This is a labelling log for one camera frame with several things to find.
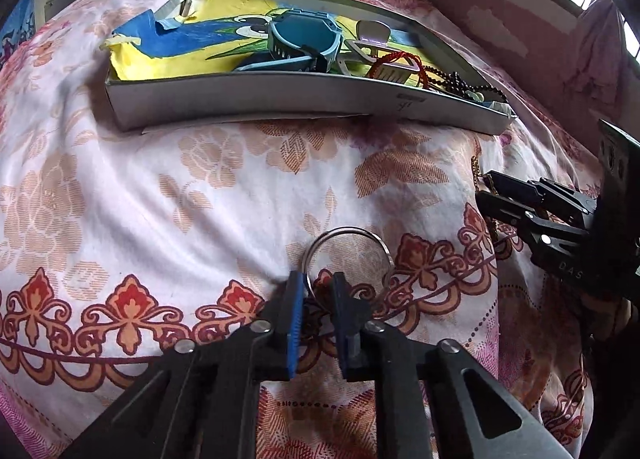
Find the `blue smartwatch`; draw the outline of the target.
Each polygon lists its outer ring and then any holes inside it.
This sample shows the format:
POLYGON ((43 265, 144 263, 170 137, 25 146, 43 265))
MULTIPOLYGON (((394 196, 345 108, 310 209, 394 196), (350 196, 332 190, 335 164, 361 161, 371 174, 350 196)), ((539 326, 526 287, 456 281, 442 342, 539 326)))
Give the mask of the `blue smartwatch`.
POLYGON ((275 70, 327 74, 342 43, 342 28, 332 16, 290 8, 271 19, 267 51, 245 58, 234 72, 275 70))

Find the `blue patterned curtain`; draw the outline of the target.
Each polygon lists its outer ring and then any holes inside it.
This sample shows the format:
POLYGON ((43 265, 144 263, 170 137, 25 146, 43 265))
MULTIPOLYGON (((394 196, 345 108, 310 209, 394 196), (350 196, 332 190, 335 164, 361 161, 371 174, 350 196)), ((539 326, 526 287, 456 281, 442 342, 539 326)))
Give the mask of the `blue patterned curtain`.
POLYGON ((0 68, 35 31, 35 0, 19 0, 1 28, 0 68))

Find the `white hair claw clip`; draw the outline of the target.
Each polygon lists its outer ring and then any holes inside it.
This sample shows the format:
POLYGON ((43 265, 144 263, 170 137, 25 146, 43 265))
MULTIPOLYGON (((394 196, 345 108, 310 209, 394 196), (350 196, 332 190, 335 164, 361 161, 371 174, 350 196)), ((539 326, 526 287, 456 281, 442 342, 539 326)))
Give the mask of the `white hair claw clip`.
POLYGON ((392 30, 376 20, 358 20, 356 38, 343 41, 344 50, 338 54, 337 68, 344 76, 363 77, 406 84, 416 78, 419 86, 426 73, 418 55, 390 46, 392 30))

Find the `pink curtain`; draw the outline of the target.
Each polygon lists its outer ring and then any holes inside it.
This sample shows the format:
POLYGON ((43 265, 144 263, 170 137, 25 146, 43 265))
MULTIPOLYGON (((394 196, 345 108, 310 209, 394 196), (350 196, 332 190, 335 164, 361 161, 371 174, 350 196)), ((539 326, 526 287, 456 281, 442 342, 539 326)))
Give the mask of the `pink curtain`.
POLYGON ((562 81, 572 92, 614 106, 626 59, 618 8, 613 0, 594 0, 568 37, 562 81))

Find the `yellow blue cartoon paper liner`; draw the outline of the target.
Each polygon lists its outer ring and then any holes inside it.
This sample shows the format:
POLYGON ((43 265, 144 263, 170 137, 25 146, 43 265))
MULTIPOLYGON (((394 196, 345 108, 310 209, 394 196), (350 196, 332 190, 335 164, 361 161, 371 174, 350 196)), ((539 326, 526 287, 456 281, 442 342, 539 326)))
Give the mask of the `yellow blue cartoon paper liner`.
POLYGON ((376 20, 392 30, 392 48, 418 55, 426 76, 437 65, 420 34, 403 18, 355 0, 169 0, 115 28, 103 43, 120 81, 150 81, 228 74, 245 58, 267 51, 268 26, 290 8, 323 12, 356 38, 358 20, 376 20))

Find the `grey cardboard tray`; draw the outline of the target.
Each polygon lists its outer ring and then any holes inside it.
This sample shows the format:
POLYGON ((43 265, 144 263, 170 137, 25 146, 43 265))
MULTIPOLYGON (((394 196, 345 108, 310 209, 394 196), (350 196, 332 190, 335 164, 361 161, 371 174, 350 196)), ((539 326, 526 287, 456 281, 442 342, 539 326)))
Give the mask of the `grey cardboard tray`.
MULTIPOLYGON (((378 8, 365 4, 367 8, 378 8)), ((150 81, 120 81, 111 66, 106 90, 121 128, 134 130, 200 118, 218 121, 386 116, 443 124, 489 135, 515 119, 504 94, 417 20, 403 18, 420 34, 437 65, 432 78, 408 86, 319 72, 249 71, 150 81)))

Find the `floral pink white bedspread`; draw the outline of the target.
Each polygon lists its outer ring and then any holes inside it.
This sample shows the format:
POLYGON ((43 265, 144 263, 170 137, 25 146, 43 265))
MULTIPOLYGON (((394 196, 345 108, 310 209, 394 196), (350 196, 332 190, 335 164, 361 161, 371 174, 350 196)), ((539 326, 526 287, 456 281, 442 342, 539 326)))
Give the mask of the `floral pink white bedspread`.
POLYGON ((119 132, 103 42, 167 0, 79 0, 1 71, 1 412, 58 457, 176 340, 256 316, 322 231, 378 234, 398 268, 382 316, 453 338, 572 455, 593 418, 577 318, 512 229, 477 211, 482 173, 595 195, 596 159, 427 0, 409 16, 506 93, 487 136, 356 118, 119 132))

